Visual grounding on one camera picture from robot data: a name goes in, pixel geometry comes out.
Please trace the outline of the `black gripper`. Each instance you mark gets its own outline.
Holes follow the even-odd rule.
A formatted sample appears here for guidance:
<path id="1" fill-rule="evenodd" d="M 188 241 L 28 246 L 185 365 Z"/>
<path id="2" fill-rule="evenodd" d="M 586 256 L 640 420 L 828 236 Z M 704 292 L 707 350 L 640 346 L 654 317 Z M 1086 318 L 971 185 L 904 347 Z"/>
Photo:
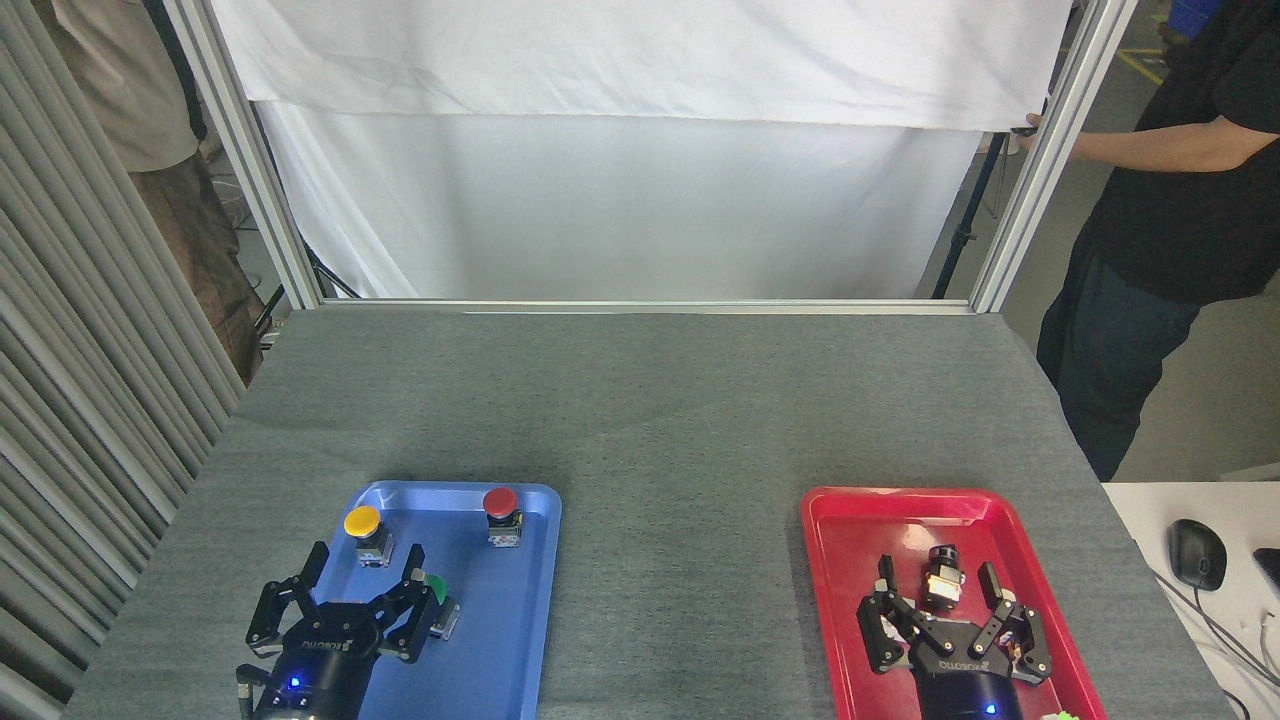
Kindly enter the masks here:
<path id="1" fill-rule="evenodd" d="M 316 605 L 312 591 L 329 559 L 312 544 L 302 569 L 264 584 L 247 630 L 259 659 L 280 657 L 268 675 L 256 719 L 356 719 L 380 653 L 415 664 L 442 615 L 442 594 L 424 570 L 365 603 Z M 296 603 L 303 615 L 285 634 L 280 621 Z"/>
<path id="2" fill-rule="evenodd" d="M 936 626 L 899 593 L 892 556 L 882 555 L 877 568 L 873 591 L 858 606 L 870 670 L 886 674 L 901 665 L 908 643 L 923 719 L 1021 719 L 1012 679 L 1041 685 L 1053 662 L 1041 614 L 1000 584 L 995 565 L 979 569 L 991 610 L 982 629 L 974 623 Z M 969 652 L 974 639 L 975 657 Z M 942 642 L 954 647 L 950 656 L 942 653 Z"/>

